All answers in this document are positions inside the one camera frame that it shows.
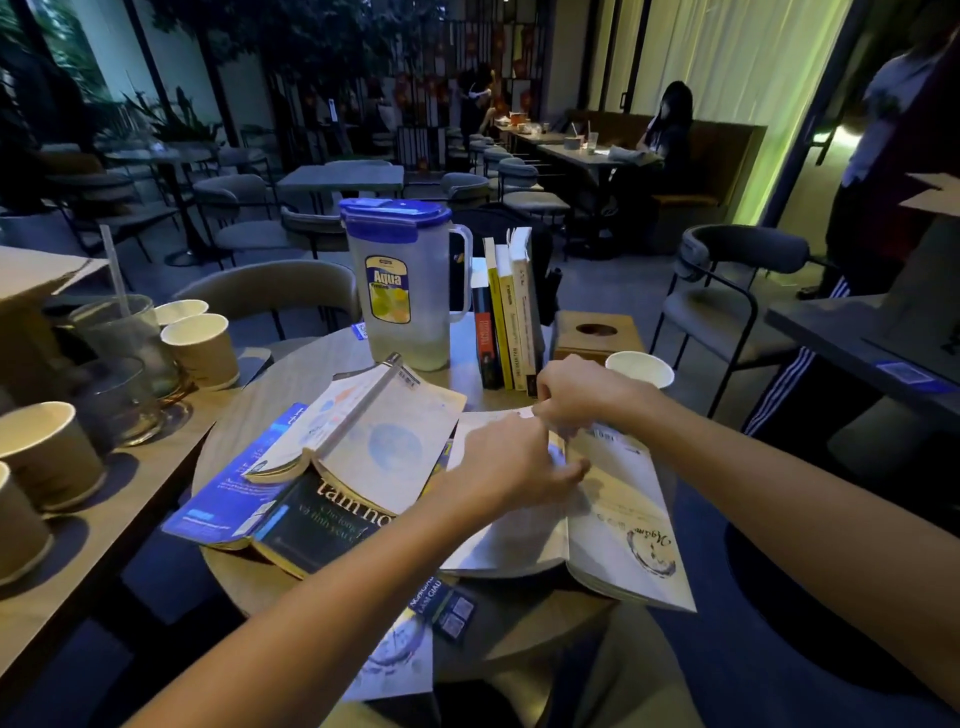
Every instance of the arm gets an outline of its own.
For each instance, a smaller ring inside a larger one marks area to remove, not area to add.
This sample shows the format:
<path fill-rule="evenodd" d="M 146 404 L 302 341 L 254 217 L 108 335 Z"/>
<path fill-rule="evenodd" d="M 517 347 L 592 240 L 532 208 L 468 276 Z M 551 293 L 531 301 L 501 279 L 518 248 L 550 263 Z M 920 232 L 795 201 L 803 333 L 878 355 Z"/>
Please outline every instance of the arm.
<path fill-rule="evenodd" d="M 571 356 L 538 379 L 557 426 L 641 440 L 837 615 L 960 708 L 960 539 L 653 386 Z"/>
<path fill-rule="evenodd" d="M 563 500 L 587 467 L 554 467 L 536 419 L 471 432 L 463 463 L 430 493 L 214 647 L 131 726 L 317 728 L 457 546 L 507 511 Z"/>

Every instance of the paper cup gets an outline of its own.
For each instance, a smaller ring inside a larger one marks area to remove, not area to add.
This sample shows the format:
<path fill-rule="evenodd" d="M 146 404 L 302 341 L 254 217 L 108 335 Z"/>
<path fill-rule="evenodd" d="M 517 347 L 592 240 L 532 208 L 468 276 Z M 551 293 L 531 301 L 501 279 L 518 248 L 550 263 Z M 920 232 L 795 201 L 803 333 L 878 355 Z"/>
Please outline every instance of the paper cup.
<path fill-rule="evenodd" d="M 154 313 L 156 314 L 156 322 L 163 328 L 190 316 L 200 316 L 200 314 L 206 313 L 209 308 L 210 306 L 206 301 L 187 299 L 186 301 L 171 301 L 159 305 L 154 309 Z"/>
<path fill-rule="evenodd" d="M 607 357 L 607 369 L 630 379 L 648 381 L 658 389 L 673 384 L 674 372 L 662 359 L 643 352 L 617 352 Z"/>
<path fill-rule="evenodd" d="M 10 468 L 0 463 L 0 586 L 33 569 L 53 544 L 47 524 L 13 481 Z"/>
<path fill-rule="evenodd" d="M 104 484 L 107 474 L 65 401 L 46 401 L 0 417 L 0 460 L 40 511 L 76 505 Z"/>
<path fill-rule="evenodd" d="M 160 333 L 163 343 L 200 389 L 227 389 L 240 378 L 229 321 L 218 313 L 202 313 L 171 324 Z"/>

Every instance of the label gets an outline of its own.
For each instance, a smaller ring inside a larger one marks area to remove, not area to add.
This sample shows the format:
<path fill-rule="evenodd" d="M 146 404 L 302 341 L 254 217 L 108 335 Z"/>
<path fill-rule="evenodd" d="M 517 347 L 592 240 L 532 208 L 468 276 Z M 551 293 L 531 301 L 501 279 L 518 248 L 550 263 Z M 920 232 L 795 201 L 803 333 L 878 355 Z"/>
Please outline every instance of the label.
<path fill-rule="evenodd" d="M 410 279 L 406 264 L 382 255 L 371 255 L 364 262 L 373 316 L 388 324 L 409 324 Z"/>

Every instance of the wooden table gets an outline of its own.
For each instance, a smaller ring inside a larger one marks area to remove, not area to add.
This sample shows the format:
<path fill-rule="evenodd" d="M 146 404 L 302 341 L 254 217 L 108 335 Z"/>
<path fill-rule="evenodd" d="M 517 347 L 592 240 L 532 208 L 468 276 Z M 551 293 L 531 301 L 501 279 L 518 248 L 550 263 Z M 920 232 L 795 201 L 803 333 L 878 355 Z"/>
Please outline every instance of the wooden table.
<path fill-rule="evenodd" d="M 510 409 L 533 402 L 516 391 L 483 389 L 472 314 L 451 328 L 450 354 L 448 369 L 423 377 L 467 395 L 467 410 Z M 333 375 L 371 364 L 370 347 L 366 341 L 358 341 L 350 328 L 325 336 L 275 364 L 236 399 L 213 428 L 197 465 L 194 493 L 291 404 L 308 404 L 323 392 Z M 278 567 L 243 552 L 202 551 L 221 586 L 247 615 L 271 606 L 297 583 Z M 553 572 L 510 581 L 462 580 L 460 587 L 478 602 L 476 616 L 463 645 L 434 641 L 436 679 L 445 682 L 495 674 L 549 654 L 602 623 L 613 602 L 578 589 L 572 579 L 563 576 Z"/>

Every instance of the person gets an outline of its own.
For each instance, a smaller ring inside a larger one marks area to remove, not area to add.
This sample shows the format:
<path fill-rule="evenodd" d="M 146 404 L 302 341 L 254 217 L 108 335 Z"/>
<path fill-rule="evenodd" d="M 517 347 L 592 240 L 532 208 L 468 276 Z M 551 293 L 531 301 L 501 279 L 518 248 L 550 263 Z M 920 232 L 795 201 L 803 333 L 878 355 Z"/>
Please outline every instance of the person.
<path fill-rule="evenodd" d="M 637 248 L 657 223 L 660 206 L 654 195 L 681 194 L 692 186 L 690 170 L 690 125 L 693 123 L 693 93 L 682 81 L 663 92 L 660 110 L 637 143 L 638 151 L 652 152 L 660 159 L 643 166 L 627 164 L 613 170 L 611 198 L 603 210 L 612 241 L 573 243 L 567 253 L 589 260 L 608 260 Z"/>
<path fill-rule="evenodd" d="M 868 125 L 833 199 L 826 234 L 833 267 L 824 274 L 819 298 L 886 293 L 902 270 L 909 252 L 892 256 L 882 250 L 895 235 L 892 226 L 880 235 L 868 236 L 866 244 L 860 234 L 860 228 L 868 222 L 867 209 L 877 216 L 871 206 L 876 184 L 868 176 L 944 55 L 958 21 L 957 0 L 934 0 L 926 5 L 910 26 L 910 50 L 885 63 L 867 86 L 864 101 Z M 945 81 L 941 92 L 952 95 L 955 78 Z M 931 162 L 937 164 L 934 159 L 914 155 L 895 180 L 905 178 L 905 172 L 930 168 L 924 165 Z M 914 237 L 916 245 L 919 235 Z M 831 467 L 828 439 L 878 400 L 879 392 L 873 387 L 810 350 L 801 349 L 767 386 L 743 432 L 821 467 Z"/>
<path fill-rule="evenodd" d="M 585 476 L 586 461 L 552 462 L 548 424 L 594 422 L 636 436 L 812 595 L 960 708 L 960 540 L 576 355 L 547 364 L 537 385 L 536 417 L 471 432 L 462 463 L 413 507 L 248 620 L 129 725 L 320 725 L 459 544 L 510 510 L 564 500 Z"/>
<path fill-rule="evenodd" d="M 457 86 L 460 87 L 460 132 L 466 144 L 470 135 L 484 133 L 496 114 L 493 104 L 495 75 L 486 63 L 480 63 L 474 69 L 460 74 Z"/>

